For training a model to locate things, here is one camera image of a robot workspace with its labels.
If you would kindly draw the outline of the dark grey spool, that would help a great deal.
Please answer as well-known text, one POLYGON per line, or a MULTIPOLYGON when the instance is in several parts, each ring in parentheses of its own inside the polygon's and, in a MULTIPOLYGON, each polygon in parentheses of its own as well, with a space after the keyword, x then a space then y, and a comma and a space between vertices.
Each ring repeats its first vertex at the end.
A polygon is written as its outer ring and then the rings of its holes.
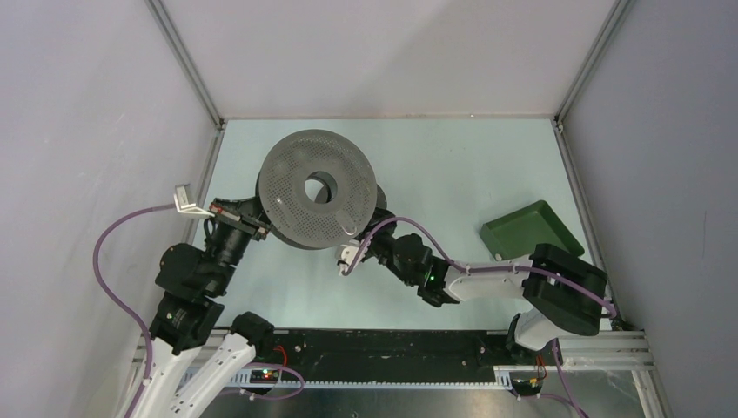
POLYGON ((369 225, 379 188, 366 155, 333 131, 306 129, 279 140, 259 170, 256 193, 275 236, 322 250, 369 225))
POLYGON ((374 212, 379 215, 387 215, 389 213, 387 206, 386 193, 380 185, 377 185, 377 198, 374 212))

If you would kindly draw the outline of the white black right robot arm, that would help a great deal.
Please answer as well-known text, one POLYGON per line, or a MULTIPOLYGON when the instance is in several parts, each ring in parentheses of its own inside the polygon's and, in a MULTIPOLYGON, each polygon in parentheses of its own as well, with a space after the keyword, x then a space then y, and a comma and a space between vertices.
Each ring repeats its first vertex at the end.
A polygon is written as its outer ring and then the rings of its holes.
POLYGON ((527 364, 553 340, 595 336, 604 318, 617 315, 605 297, 607 274, 552 244, 510 260, 453 260, 418 222, 376 209, 366 228, 337 253, 341 275, 376 259, 433 307, 477 299, 524 300, 507 331, 509 358, 527 364))

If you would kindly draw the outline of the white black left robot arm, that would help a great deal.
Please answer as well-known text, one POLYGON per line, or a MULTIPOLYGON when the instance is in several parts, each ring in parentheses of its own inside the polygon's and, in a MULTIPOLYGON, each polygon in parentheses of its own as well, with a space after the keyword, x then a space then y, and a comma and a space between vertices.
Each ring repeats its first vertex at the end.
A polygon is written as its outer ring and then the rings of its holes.
POLYGON ((199 417, 237 371, 274 354, 273 324, 242 313, 205 364, 180 382, 224 310, 215 299, 225 295, 249 244, 272 228, 256 197, 214 199, 203 214, 205 247, 176 244, 159 261, 155 283, 164 295, 144 330, 144 374, 125 417, 199 417))

